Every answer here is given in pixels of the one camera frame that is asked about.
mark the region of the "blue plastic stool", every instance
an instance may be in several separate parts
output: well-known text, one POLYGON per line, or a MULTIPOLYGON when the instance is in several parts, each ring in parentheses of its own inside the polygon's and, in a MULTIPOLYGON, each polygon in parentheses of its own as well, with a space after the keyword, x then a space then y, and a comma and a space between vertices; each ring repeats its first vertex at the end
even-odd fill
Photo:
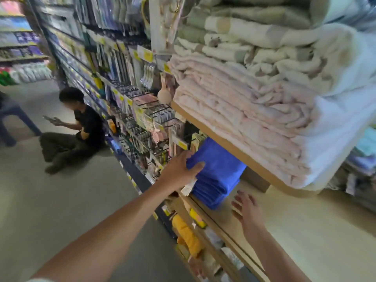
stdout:
POLYGON ((42 132, 33 123, 33 121, 27 116, 27 114, 21 109, 20 105, 14 100, 7 98, 3 102, 3 106, 0 109, 0 139, 5 142, 7 147, 16 145, 16 140, 9 134, 8 130, 3 124, 3 118, 15 115, 21 119, 31 129, 36 136, 40 136, 42 132))

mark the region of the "forearm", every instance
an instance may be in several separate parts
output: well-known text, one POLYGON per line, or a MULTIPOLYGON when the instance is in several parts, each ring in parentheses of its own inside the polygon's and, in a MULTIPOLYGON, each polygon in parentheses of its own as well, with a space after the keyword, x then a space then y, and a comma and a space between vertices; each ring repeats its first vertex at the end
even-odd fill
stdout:
POLYGON ((161 189, 157 182, 64 248, 33 277, 59 282, 107 281, 146 220, 168 196, 161 189))
POLYGON ((82 126, 80 124, 70 124, 70 123, 62 123, 63 127, 70 128, 72 130, 81 130, 82 126))
POLYGON ((259 231, 250 244, 271 282, 310 281, 266 229, 259 231))

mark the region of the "store aisle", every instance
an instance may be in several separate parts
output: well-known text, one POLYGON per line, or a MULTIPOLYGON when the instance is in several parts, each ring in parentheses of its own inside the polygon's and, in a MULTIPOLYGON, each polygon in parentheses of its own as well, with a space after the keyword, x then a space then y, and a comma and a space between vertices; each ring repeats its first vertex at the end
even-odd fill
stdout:
MULTIPOLYGON (((45 114, 74 120, 59 103, 55 85, 43 82, 19 88, 13 98, 42 131, 69 132, 42 118, 45 114)), ((45 174, 38 139, 18 119, 9 118, 5 124, 22 141, 12 148, 0 143, 0 277, 21 282, 138 195, 107 151, 78 170, 45 174)), ((192 282, 173 246, 167 231, 151 217, 110 281, 192 282)))

